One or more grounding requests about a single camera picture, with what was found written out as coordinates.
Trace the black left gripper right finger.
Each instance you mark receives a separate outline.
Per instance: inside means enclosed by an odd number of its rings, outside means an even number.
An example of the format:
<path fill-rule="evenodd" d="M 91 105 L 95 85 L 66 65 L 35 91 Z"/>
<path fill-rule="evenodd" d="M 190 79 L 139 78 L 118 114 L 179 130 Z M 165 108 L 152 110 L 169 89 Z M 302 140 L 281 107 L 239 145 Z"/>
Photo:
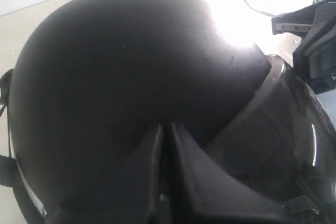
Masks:
<path fill-rule="evenodd" d="M 224 172 L 184 125 L 170 126 L 173 223 L 286 223 L 277 203 Z"/>

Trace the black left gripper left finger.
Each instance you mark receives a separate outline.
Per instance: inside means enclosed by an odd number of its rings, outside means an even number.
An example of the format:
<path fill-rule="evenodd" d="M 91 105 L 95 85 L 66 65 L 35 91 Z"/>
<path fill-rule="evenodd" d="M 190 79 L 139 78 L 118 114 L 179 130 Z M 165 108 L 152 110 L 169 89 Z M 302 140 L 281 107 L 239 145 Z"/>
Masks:
<path fill-rule="evenodd" d="M 47 223 L 157 223 L 163 132 L 150 127 L 121 169 L 72 196 Z"/>

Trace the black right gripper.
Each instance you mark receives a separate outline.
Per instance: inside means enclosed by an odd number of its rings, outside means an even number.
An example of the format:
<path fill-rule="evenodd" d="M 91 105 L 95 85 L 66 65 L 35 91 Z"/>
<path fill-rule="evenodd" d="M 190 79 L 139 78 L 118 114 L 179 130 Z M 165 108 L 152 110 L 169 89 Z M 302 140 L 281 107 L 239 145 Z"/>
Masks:
<path fill-rule="evenodd" d="M 301 38 L 293 69 L 316 94 L 335 89 L 335 0 L 324 0 L 271 19 L 274 35 Z"/>

